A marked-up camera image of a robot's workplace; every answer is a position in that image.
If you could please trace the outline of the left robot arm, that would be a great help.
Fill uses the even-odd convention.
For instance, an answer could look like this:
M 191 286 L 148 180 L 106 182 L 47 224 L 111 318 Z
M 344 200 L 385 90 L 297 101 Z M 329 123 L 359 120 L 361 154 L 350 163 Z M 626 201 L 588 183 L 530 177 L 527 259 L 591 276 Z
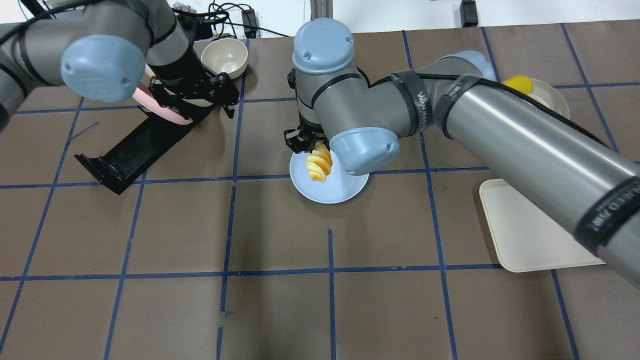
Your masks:
M 234 116 L 239 91 L 202 64 L 194 39 L 164 0 L 78 0 L 82 14 L 53 11 L 1 25 L 1 128 L 36 88 L 66 86 L 92 101 L 134 96 L 146 68 L 158 104 L 189 124 L 215 107 Z

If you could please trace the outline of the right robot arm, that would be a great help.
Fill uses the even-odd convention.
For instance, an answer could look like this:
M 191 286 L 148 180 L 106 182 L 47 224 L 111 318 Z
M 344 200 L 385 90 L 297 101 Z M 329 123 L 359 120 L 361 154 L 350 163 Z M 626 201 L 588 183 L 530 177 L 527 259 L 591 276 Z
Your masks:
M 631 284 L 640 280 L 639 166 L 566 117 L 496 82 L 475 50 L 368 84 L 354 65 L 355 39 L 333 18 L 294 36 L 288 76 L 300 124 L 295 153 L 326 141 L 346 173 L 374 173 L 399 140 L 436 126 Z

